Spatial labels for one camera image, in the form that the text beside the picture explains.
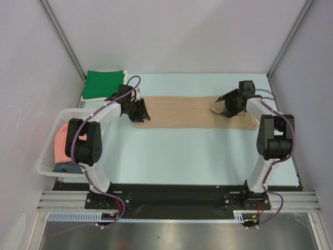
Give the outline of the beige t shirt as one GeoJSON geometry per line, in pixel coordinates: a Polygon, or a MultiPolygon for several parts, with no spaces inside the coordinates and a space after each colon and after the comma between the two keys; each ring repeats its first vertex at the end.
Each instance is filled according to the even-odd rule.
{"type": "Polygon", "coordinates": [[[133,127],[137,129],[221,128],[248,131],[259,128],[258,120],[251,113],[242,111],[232,118],[222,115],[225,103],[217,99],[217,96],[144,97],[150,120],[135,122],[133,127]]]}

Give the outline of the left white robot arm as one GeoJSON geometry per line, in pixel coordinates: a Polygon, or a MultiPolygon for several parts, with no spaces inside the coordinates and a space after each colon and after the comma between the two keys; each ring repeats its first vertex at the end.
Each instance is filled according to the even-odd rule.
{"type": "Polygon", "coordinates": [[[106,153],[103,145],[105,133],[110,129],[111,122],[122,115],[127,115],[130,122],[150,120],[145,101],[138,97],[137,88],[121,84],[118,91],[87,118],[72,118],[68,122],[65,154],[85,175],[89,189],[98,193],[97,202],[103,208],[109,208],[115,202],[115,195],[108,191],[111,181],[99,163],[102,154],[106,153]]]}

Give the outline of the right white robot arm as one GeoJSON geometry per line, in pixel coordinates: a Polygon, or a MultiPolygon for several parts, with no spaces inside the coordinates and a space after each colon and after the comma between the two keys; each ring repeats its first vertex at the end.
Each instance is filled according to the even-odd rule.
{"type": "Polygon", "coordinates": [[[240,81],[238,88],[220,96],[216,103],[224,107],[218,112],[234,118],[241,112],[250,113],[259,121],[257,163],[239,193],[223,195],[225,210],[259,210],[271,208],[268,197],[270,175],[278,164],[289,160],[295,149],[294,116],[281,114],[270,107],[257,93],[253,81],[240,81]]]}

